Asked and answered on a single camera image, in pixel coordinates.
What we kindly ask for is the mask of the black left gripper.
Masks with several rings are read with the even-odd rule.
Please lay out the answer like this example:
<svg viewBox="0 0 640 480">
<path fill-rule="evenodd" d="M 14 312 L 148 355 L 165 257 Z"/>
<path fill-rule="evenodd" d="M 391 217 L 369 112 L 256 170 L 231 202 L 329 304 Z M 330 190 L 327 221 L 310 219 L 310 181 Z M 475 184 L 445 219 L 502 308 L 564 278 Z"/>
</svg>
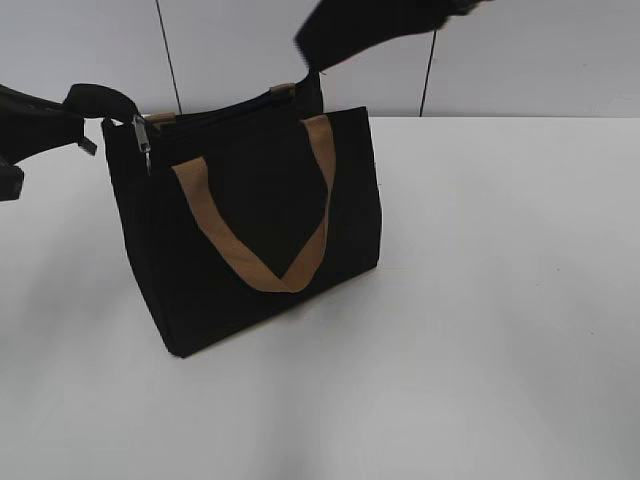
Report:
<svg viewBox="0 0 640 480">
<path fill-rule="evenodd" d="M 64 108 L 83 118 L 133 120 L 136 104 L 112 88 L 79 83 L 69 89 Z M 20 197 L 24 172 L 18 163 L 41 152 L 70 143 L 70 116 L 60 104 L 1 86 L 1 200 Z M 97 144 L 86 135 L 82 120 L 76 145 L 90 156 Z"/>
</svg>

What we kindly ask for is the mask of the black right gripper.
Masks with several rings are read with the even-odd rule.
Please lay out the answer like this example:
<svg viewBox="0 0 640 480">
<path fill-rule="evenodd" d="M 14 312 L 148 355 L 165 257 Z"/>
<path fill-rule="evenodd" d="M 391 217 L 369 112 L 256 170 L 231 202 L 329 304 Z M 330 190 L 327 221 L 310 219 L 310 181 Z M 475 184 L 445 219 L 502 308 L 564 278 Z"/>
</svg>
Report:
<svg viewBox="0 0 640 480">
<path fill-rule="evenodd" d="M 324 113 L 319 71 L 399 37 L 439 30 L 453 17 L 467 16 L 481 3 L 453 0 L 322 0 L 294 41 L 311 70 L 305 77 L 304 113 Z"/>
</svg>

